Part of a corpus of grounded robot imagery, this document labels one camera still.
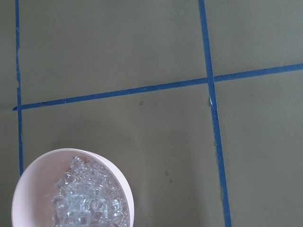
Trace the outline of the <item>pile of ice cubes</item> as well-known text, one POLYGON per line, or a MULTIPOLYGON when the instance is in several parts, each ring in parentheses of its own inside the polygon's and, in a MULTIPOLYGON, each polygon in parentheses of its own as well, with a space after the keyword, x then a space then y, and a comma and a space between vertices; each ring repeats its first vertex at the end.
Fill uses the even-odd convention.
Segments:
POLYGON ((125 193, 106 166, 75 156, 54 184, 54 227, 129 227, 125 193))

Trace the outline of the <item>pink bowl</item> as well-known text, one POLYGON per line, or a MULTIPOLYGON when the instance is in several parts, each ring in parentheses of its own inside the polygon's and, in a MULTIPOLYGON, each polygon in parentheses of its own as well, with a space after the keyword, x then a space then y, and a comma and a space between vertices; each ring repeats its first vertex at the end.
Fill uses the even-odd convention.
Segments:
POLYGON ((61 148, 47 152, 35 159, 23 172, 11 206, 11 222, 14 227, 50 227, 54 207, 51 199, 56 193, 54 183, 69 169, 75 156, 96 159, 113 174, 127 199, 129 224, 134 225, 134 199, 130 185, 123 173, 108 159, 93 152, 61 148))

